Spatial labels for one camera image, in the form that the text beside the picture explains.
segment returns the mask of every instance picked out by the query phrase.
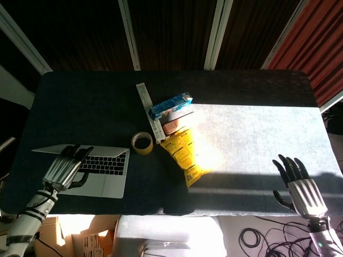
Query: red curtain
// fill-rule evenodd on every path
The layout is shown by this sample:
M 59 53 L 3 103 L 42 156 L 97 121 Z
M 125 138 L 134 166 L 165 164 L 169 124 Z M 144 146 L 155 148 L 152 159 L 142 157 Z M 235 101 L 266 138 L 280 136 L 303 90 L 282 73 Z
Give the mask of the red curtain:
M 343 90 L 343 1 L 309 0 L 268 69 L 302 70 L 319 107 Z

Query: laptop keyboard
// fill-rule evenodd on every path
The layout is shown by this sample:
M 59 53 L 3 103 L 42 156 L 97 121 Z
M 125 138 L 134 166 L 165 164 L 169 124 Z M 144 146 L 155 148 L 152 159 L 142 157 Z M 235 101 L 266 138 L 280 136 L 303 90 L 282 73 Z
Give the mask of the laptop keyboard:
M 125 157 L 126 153 L 117 157 L 87 156 L 78 172 L 121 176 L 124 172 Z

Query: laptop trackpad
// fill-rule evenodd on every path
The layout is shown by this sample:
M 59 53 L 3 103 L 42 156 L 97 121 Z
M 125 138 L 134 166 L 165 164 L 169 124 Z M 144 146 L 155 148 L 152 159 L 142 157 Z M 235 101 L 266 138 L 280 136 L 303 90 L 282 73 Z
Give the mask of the laptop trackpad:
M 78 172 L 73 181 L 79 181 L 83 174 L 83 172 Z M 105 179 L 106 176 L 104 175 L 91 173 L 89 174 L 86 183 L 82 187 L 68 189 L 60 194 L 102 196 Z

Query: yellow snack bag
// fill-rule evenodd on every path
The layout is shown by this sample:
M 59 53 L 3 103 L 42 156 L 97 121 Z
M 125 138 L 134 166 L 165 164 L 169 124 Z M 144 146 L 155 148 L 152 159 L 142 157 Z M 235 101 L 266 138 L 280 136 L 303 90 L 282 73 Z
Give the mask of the yellow snack bag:
M 203 174 L 209 173 L 211 168 L 199 165 L 205 157 L 209 147 L 195 133 L 194 128 L 179 132 L 160 144 L 174 158 L 184 171 L 186 185 L 191 186 Z

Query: tape roll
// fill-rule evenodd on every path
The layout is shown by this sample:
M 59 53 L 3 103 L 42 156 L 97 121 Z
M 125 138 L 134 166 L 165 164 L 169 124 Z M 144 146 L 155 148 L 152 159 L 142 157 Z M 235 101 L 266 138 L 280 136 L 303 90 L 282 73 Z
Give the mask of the tape roll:
M 139 149 L 139 148 L 137 148 L 135 146 L 137 140 L 140 139 L 140 138 L 148 138 L 149 139 L 150 144 L 149 144 L 149 146 L 147 148 Z M 138 133 L 133 135 L 133 137 L 131 139 L 131 145 L 132 145 L 132 148 L 136 151 L 136 153 L 142 154 L 142 155 L 148 154 L 148 153 L 150 153 L 152 151 L 152 147 L 153 147 L 152 137 L 147 132 L 138 132 Z

